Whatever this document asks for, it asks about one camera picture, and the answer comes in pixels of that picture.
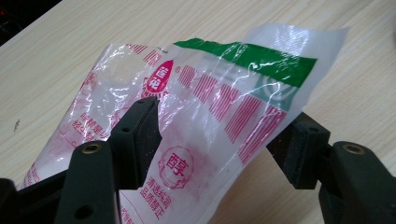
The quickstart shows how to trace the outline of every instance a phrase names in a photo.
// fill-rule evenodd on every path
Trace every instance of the table surface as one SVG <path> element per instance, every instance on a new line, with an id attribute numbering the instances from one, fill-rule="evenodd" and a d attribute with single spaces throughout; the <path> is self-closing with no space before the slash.
<path id="1" fill-rule="evenodd" d="M 367 146 L 395 175 L 396 1 L 63 0 L 0 48 L 0 176 L 22 181 L 107 44 L 228 43 L 265 22 L 350 28 L 304 112 L 331 143 Z M 293 189 L 264 150 L 210 222 L 323 223 L 318 188 Z"/>

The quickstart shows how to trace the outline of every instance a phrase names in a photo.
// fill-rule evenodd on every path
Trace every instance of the green stripe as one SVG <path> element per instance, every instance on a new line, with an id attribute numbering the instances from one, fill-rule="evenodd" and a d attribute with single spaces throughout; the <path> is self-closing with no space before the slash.
<path id="1" fill-rule="evenodd" d="M 185 49 L 202 50 L 231 63 L 274 78 L 285 84 L 301 87 L 315 65 L 316 59 L 303 58 L 275 49 L 234 42 L 219 44 L 199 38 L 178 41 Z"/>

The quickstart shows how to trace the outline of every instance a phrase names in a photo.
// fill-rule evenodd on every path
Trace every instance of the transparent plastic bag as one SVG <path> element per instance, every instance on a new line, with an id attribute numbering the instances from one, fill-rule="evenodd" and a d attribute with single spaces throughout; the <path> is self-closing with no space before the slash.
<path id="1" fill-rule="evenodd" d="M 122 220 L 207 222 L 246 165 L 301 113 L 346 34 L 271 23 L 225 45 L 113 43 L 20 188 L 67 169 L 75 147 L 107 140 L 135 101 L 155 95 L 163 140 L 144 186 L 120 192 Z"/>

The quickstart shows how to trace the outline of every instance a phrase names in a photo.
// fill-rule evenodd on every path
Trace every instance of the crumpled plastic packaging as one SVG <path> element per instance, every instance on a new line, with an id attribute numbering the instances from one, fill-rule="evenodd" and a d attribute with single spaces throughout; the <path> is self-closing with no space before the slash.
<path id="1" fill-rule="evenodd" d="M 122 221 L 205 223 L 247 164 L 301 113 L 346 35 L 269 23 L 231 44 L 113 43 L 20 188 L 67 169 L 77 146 L 107 140 L 135 101 L 157 96 L 163 140 L 144 186 L 120 192 Z"/>

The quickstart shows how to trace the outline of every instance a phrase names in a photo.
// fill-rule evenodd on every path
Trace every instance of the light wood surface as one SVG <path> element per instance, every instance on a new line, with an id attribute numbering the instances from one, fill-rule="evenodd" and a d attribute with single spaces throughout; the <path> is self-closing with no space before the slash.
<path id="1" fill-rule="evenodd" d="M 396 1 L 63 0 L 0 48 L 0 176 L 22 181 L 107 44 L 227 43 L 265 22 L 350 27 L 304 111 L 332 132 L 331 143 L 365 145 L 395 175 Z M 323 220 L 318 191 L 294 190 L 264 150 L 211 223 Z"/>

